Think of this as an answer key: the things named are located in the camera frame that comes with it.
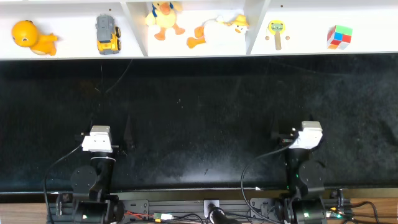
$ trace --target yellow hat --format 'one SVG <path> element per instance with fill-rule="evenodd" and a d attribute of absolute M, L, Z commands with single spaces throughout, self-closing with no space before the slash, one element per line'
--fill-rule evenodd
<path fill-rule="evenodd" d="M 238 26 L 249 26 L 248 22 L 246 22 L 246 16 L 241 14 L 238 15 L 235 21 L 233 21 L 232 23 Z"/>

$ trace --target plush duck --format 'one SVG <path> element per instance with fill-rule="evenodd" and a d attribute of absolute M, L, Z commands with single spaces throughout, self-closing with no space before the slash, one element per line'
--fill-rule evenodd
<path fill-rule="evenodd" d="M 222 17 L 212 19 L 201 27 L 195 29 L 195 37 L 187 40 L 189 48 L 194 48 L 198 44 L 209 43 L 212 45 L 233 44 L 239 36 L 248 31 L 249 24 L 246 16 L 238 15 L 235 21 L 225 22 Z"/>
<path fill-rule="evenodd" d="M 160 26 L 160 32 L 155 34 L 155 38 L 158 40 L 166 39 L 166 30 L 172 28 L 175 30 L 175 34 L 181 35 L 185 33 L 185 29 L 180 28 L 177 24 L 177 14 L 182 11 L 182 5 L 178 2 L 153 2 L 152 12 L 146 18 L 146 24 L 148 26 L 157 24 Z"/>
<path fill-rule="evenodd" d="M 54 56 L 57 50 L 54 42 L 58 37 L 49 34 L 41 34 L 32 21 L 20 21 L 12 28 L 12 38 L 21 47 L 30 47 L 33 53 L 38 55 Z"/>

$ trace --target wooden floor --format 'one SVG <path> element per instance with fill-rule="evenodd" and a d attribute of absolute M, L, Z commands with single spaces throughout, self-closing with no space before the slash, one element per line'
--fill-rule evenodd
<path fill-rule="evenodd" d="M 382 223 L 398 223 L 398 198 L 354 198 L 351 203 L 357 204 L 363 201 L 373 202 L 377 208 L 378 215 L 393 216 L 395 218 L 380 218 Z M 370 205 L 354 208 L 357 215 L 373 216 Z M 46 222 L 46 207 L 44 203 L 9 203 L 0 204 L 0 224 L 43 224 Z M 374 218 L 357 218 L 367 222 L 376 222 Z M 329 224 L 342 223 L 342 220 L 330 220 Z"/>

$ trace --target toy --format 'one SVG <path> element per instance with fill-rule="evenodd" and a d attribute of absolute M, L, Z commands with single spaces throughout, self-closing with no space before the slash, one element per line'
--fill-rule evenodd
<path fill-rule="evenodd" d="M 344 50 L 351 43 L 353 30 L 348 27 L 336 25 L 328 33 L 328 48 Z"/>
<path fill-rule="evenodd" d="M 97 17 L 97 46 L 100 54 L 117 54 L 122 49 L 119 40 L 120 28 L 115 26 L 112 16 L 100 15 Z"/>
<path fill-rule="evenodd" d="M 190 49 L 198 44 L 209 43 L 212 45 L 234 44 L 239 36 L 244 35 L 249 28 L 246 16 L 238 15 L 235 21 L 224 22 L 220 16 L 216 20 L 212 19 L 201 27 L 195 29 L 195 37 L 187 40 Z"/>
<path fill-rule="evenodd" d="M 32 21 L 20 21 L 12 28 L 12 38 L 21 47 L 30 47 L 33 53 L 38 55 L 54 56 L 57 52 L 54 42 L 58 37 L 49 34 L 41 34 Z"/>
<path fill-rule="evenodd" d="M 175 10 L 178 12 L 182 11 L 182 5 L 177 2 L 153 2 L 152 3 L 152 12 L 146 17 L 146 24 L 148 26 L 157 24 L 160 26 L 160 32 L 155 34 L 155 38 L 158 40 L 166 39 L 166 30 L 168 28 L 173 28 L 175 30 L 175 34 L 181 35 L 185 33 L 185 29 L 180 28 L 177 24 L 177 14 Z"/>
<path fill-rule="evenodd" d="M 280 41 L 280 35 L 286 30 L 286 26 L 282 21 L 273 20 L 268 24 L 268 29 L 272 35 L 275 35 L 275 49 L 282 50 L 282 42 Z"/>

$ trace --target white connector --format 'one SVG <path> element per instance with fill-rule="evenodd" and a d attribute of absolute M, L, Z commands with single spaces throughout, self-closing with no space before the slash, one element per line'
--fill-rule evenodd
<path fill-rule="evenodd" d="M 111 142 L 111 127 L 93 126 L 90 135 L 85 136 L 81 146 L 83 151 L 111 153 L 113 152 Z"/>
<path fill-rule="evenodd" d="M 322 127 L 318 121 L 303 121 L 303 131 L 298 132 L 298 138 L 289 147 L 291 149 L 313 149 L 319 145 L 322 134 Z"/>

